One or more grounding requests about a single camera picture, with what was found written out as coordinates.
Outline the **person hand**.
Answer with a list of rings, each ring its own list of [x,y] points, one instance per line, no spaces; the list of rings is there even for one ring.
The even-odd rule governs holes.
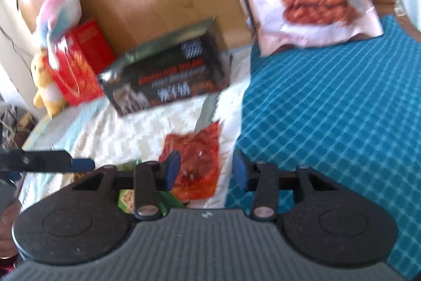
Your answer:
[[[14,221],[19,217],[21,203],[15,198],[11,204],[1,213],[0,222],[0,258],[12,258],[17,254],[17,248],[12,238]]]

